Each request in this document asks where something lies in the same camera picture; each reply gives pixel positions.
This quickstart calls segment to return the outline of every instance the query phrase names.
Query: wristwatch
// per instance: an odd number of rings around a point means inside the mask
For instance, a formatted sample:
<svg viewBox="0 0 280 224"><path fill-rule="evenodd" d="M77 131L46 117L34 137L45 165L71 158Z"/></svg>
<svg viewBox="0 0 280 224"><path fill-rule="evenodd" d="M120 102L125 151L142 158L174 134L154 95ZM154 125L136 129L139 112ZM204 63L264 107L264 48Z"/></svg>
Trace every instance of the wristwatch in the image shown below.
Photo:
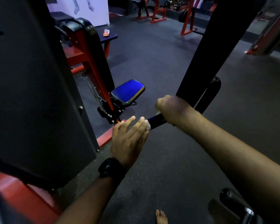
<svg viewBox="0 0 280 224"><path fill-rule="evenodd" d="M102 178L111 176L117 184L123 180L126 174L124 167L115 158L106 159L98 168L98 172Z"/></svg>

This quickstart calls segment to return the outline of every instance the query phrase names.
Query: fist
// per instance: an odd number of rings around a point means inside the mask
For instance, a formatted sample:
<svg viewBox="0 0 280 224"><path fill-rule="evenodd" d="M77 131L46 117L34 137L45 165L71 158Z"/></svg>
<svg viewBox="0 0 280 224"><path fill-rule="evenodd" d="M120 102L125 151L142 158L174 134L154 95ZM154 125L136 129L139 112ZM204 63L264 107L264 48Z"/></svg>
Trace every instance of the fist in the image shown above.
<svg viewBox="0 0 280 224"><path fill-rule="evenodd" d="M189 113L195 112L186 101L170 95L159 98L155 107L162 113L168 123L177 127L183 123Z"/></svg>
<svg viewBox="0 0 280 224"><path fill-rule="evenodd" d="M112 132L111 155L116 158L128 171L137 160L149 131L146 130L148 120L141 117L139 121L129 130L127 128L136 119L135 116L126 122L116 124Z"/></svg>

